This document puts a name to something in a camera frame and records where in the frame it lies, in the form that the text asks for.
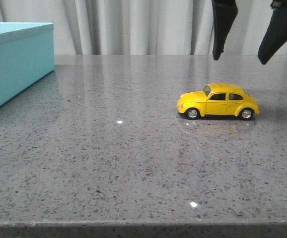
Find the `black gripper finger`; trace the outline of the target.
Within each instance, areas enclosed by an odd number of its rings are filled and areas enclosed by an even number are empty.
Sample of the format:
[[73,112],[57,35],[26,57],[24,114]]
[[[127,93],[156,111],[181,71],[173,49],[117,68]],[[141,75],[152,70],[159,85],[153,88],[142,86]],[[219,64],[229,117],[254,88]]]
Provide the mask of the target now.
[[212,0],[214,13],[213,58],[218,60],[224,51],[227,36],[238,14],[235,0]]
[[273,14],[258,50],[263,65],[287,42],[287,0],[274,0],[271,8]]

